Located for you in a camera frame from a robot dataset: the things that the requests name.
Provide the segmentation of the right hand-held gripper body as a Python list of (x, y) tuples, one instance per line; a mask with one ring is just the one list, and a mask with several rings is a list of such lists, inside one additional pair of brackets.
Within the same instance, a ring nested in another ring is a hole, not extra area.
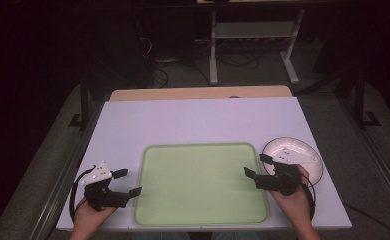
[(284, 196), (293, 194), (301, 184), (301, 174), (298, 165), (284, 165), (275, 163), (270, 165), (271, 170), (267, 175), (258, 175), (259, 180), (255, 182), (257, 189), (278, 191)]

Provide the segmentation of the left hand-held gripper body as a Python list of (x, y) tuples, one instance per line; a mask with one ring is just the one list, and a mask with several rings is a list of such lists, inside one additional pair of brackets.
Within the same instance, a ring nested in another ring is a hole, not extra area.
[(84, 187), (84, 197), (88, 204), (100, 211), (103, 207), (124, 208), (128, 201), (128, 193), (115, 192), (109, 188), (114, 179), (105, 162), (94, 165), (79, 183)]

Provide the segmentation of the person's left hand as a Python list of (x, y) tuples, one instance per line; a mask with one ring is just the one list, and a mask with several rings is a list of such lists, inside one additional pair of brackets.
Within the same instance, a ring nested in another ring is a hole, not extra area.
[(115, 211), (116, 208), (113, 207), (104, 207), (97, 211), (83, 198), (76, 208), (73, 230), (77, 228), (97, 231)]

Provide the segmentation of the person's right hand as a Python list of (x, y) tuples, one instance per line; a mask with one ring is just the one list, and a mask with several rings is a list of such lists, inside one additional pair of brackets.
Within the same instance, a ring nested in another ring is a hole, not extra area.
[(309, 200), (303, 186), (308, 183), (309, 174), (300, 165), (298, 165), (298, 170), (301, 174), (301, 184), (293, 194), (284, 196), (277, 191), (271, 191), (270, 194), (295, 229), (307, 230), (312, 227), (312, 223)]

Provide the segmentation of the white plate with dark rim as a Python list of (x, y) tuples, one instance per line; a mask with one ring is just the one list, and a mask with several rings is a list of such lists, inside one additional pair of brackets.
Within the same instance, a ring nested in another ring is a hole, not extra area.
[(311, 186), (317, 184), (323, 175), (324, 167), (320, 155), (307, 143), (290, 137), (270, 141), (263, 149), (275, 163), (300, 165), (309, 173)]

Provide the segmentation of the light green tray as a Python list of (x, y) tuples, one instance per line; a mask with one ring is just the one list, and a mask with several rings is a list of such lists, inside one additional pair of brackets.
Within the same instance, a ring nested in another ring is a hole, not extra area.
[(143, 155), (134, 219), (146, 227), (262, 223), (268, 202), (245, 168), (259, 170), (248, 143), (150, 146)]

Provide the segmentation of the black metal stand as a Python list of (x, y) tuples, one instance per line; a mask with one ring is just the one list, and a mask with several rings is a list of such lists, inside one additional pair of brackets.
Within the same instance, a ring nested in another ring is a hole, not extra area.
[(354, 94), (354, 120), (357, 125), (365, 130), (369, 126), (380, 126), (381, 123), (373, 112), (364, 111), (365, 78), (361, 70), (358, 71), (355, 82)]
[(87, 86), (86, 76), (80, 79), (80, 112), (74, 114), (69, 126), (78, 127), (80, 131), (83, 131), (89, 122), (89, 90)]

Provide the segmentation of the aluminium frame rail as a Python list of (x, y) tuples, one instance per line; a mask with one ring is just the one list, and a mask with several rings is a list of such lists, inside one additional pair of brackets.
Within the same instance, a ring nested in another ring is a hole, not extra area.
[(377, 171), (382, 178), (383, 184), (390, 195), (390, 168), (386, 162), (386, 159), (378, 149), (377, 144), (372, 140), (367, 129), (370, 127), (381, 127), (380, 122), (372, 112), (367, 112), (366, 119), (363, 119), (364, 115), (360, 114), (360, 119), (355, 117), (355, 109), (350, 105), (346, 99), (339, 99), (339, 105), (342, 108), (344, 114), (348, 117), (348, 120), (353, 127), (356, 135), (366, 148), (370, 158), (374, 162)]
[(71, 128), (77, 131), (77, 136), (72, 144), (71, 152), (65, 158), (65, 163), (54, 181), (53, 190), (43, 204), (42, 212), (30, 234), (30, 240), (47, 240), (62, 210), (68, 209), (65, 202), (103, 105), (104, 103), (99, 101), (83, 104), (77, 116), (72, 118)]

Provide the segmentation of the white metal desk frame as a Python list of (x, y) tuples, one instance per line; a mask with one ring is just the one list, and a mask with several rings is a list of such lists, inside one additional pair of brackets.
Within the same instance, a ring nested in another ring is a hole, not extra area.
[(299, 79), (291, 62), (291, 55), (301, 28), (304, 13), (304, 9), (299, 10), (293, 21), (224, 23), (217, 22), (216, 12), (213, 12), (209, 56), (210, 83), (212, 85), (218, 84), (217, 40), (285, 38), (288, 40), (288, 45), (284, 51), (280, 52), (281, 60), (290, 82), (294, 85), (298, 84)]

